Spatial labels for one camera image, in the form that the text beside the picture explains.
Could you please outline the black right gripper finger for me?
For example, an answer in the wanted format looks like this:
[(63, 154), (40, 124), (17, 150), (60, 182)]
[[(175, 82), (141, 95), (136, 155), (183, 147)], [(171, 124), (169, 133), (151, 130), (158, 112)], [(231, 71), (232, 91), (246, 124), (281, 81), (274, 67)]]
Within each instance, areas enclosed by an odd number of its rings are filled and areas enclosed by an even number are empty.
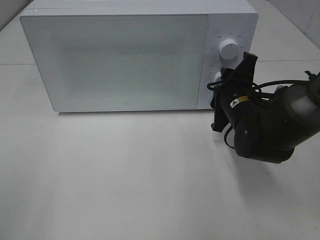
[(242, 61), (235, 68), (235, 75), (245, 80), (253, 80), (257, 60), (257, 55), (245, 51)]

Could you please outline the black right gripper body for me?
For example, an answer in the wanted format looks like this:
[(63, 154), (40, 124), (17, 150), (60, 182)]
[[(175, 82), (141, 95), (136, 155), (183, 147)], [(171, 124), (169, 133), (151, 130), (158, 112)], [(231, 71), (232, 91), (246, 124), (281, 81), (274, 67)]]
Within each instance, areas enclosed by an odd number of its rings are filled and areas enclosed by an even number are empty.
[(253, 80), (236, 76), (234, 69), (224, 68), (221, 71), (223, 83), (217, 87), (214, 97), (214, 121), (211, 128), (221, 133), (227, 124), (236, 127), (237, 121), (252, 111), (252, 103), (246, 97)]

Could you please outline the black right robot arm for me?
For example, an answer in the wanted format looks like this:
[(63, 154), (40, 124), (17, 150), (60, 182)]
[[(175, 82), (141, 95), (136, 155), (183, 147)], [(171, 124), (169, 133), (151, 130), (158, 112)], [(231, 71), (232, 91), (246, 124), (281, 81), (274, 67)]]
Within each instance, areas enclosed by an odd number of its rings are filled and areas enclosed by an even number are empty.
[(222, 68), (220, 80), (209, 83), (214, 109), (211, 128), (228, 135), (240, 157), (280, 164), (296, 146), (320, 131), (320, 76), (307, 80), (254, 82), (258, 57), (245, 52), (236, 68)]

